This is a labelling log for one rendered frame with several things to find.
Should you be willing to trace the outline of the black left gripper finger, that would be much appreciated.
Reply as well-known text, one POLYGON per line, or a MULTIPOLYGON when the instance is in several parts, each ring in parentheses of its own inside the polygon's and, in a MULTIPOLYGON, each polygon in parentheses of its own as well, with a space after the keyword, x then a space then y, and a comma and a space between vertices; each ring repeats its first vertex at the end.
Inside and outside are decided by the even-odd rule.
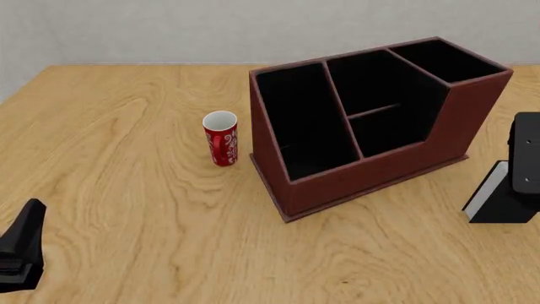
POLYGON ((41 231, 46 206, 32 198, 21 209, 12 225, 0 236, 0 255, 24 255, 41 231))

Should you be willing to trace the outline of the red patterned mug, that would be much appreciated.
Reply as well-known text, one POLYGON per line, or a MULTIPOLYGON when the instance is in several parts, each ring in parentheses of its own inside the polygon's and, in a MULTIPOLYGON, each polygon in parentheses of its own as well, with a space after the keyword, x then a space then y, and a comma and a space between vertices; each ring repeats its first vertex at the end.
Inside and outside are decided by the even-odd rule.
POLYGON ((230 111, 214 111, 202 120, 213 163, 232 166, 238 159, 237 116, 230 111))

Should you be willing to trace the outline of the red-brown desk caddy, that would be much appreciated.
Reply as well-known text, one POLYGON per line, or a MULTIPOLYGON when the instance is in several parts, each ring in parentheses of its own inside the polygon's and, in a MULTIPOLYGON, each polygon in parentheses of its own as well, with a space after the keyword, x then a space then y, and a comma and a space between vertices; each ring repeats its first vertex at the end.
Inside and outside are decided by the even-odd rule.
POLYGON ((441 37, 252 70, 251 161, 298 220, 465 160, 511 75, 441 37))

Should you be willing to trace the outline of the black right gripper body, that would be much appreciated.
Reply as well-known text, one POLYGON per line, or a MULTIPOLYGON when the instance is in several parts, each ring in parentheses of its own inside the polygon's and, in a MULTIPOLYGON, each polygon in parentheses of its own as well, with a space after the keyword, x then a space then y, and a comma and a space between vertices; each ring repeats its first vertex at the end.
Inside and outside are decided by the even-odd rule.
POLYGON ((512 189, 540 194, 540 112, 516 113, 508 145, 512 189))

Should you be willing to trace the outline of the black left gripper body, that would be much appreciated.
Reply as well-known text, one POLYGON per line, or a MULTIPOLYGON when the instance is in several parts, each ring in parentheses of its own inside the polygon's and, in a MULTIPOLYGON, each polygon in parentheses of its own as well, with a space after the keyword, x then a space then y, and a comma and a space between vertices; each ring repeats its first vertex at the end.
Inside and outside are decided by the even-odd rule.
POLYGON ((44 271, 41 250, 30 250, 24 255, 0 252, 0 293, 34 290, 44 271))

